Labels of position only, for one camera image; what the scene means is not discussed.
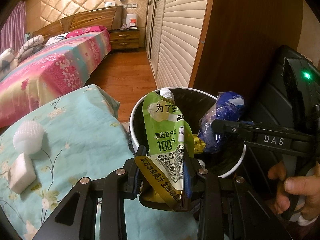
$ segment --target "green juice pouch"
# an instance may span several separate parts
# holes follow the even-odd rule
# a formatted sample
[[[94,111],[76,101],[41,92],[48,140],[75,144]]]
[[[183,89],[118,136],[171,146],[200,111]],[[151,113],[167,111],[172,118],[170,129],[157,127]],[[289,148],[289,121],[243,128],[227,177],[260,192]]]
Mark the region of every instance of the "green juice pouch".
[[[180,202],[184,202],[181,200],[185,196],[184,150],[190,157],[194,155],[190,126],[178,106],[174,105],[173,95],[166,98],[150,92],[144,99],[142,112],[149,156],[137,156],[135,162],[148,183],[172,210],[187,211]]]

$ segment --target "louvered door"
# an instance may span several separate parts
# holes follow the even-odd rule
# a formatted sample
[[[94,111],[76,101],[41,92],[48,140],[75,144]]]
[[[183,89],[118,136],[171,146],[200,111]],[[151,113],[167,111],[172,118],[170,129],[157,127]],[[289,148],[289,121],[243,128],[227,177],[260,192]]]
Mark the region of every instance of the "louvered door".
[[[158,61],[159,61],[159,48],[162,30],[162,21],[164,13],[164,3],[165,0],[156,0],[156,10],[154,16],[153,30],[151,35],[151,55],[150,55],[150,65],[152,67],[155,79],[157,78]]]
[[[206,4],[207,0],[165,0],[156,76],[158,88],[188,86]]]

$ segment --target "white scrubber ball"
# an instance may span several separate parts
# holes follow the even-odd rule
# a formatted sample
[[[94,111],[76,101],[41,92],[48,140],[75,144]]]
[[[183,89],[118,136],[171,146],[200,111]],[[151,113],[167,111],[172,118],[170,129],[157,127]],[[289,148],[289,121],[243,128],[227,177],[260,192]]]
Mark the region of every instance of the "white scrubber ball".
[[[13,136],[13,146],[18,153],[27,155],[41,150],[44,128],[36,121],[24,121]]]

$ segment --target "bed frame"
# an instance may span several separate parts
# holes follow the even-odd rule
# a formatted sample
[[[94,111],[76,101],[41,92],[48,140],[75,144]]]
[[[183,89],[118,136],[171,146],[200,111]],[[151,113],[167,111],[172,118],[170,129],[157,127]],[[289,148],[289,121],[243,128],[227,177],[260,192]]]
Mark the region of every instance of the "bed frame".
[[[116,30],[121,27],[122,8],[122,6],[110,6],[79,12],[33,32],[32,37],[42,35],[46,42],[49,38],[59,34],[95,25],[103,25],[107,27],[108,30]]]

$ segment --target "yellow wrapper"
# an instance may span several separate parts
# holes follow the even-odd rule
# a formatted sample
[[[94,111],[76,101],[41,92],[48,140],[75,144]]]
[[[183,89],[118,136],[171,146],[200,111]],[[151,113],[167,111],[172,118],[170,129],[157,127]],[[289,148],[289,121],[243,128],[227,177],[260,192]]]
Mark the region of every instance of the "yellow wrapper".
[[[199,139],[196,134],[193,134],[193,140],[195,141],[195,154],[203,153],[205,142]]]

